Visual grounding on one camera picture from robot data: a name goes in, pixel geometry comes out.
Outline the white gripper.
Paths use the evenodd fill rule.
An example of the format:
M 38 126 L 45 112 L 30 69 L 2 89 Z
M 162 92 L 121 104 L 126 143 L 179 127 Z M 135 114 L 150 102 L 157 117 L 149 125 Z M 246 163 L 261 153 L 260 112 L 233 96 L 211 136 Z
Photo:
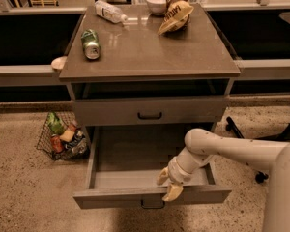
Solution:
M 164 202 L 176 200 L 182 193 L 184 187 L 180 184 L 188 183 L 191 180 L 192 174 L 183 170 L 174 157 L 167 167 L 164 167 L 157 177 L 157 184 L 164 184 L 169 178 L 173 183 L 167 187 L 166 195 L 162 198 Z

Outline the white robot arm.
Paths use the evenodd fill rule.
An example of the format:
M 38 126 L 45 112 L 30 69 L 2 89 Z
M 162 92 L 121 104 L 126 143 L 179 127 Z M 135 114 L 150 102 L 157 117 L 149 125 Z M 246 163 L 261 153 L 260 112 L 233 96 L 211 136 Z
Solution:
M 189 130 L 184 149 L 162 169 L 157 184 L 168 184 L 162 198 L 176 200 L 193 172 L 212 156 L 222 156 L 267 172 L 269 193 L 262 232 L 290 232 L 290 142 L 222 137 L 203 129 Z

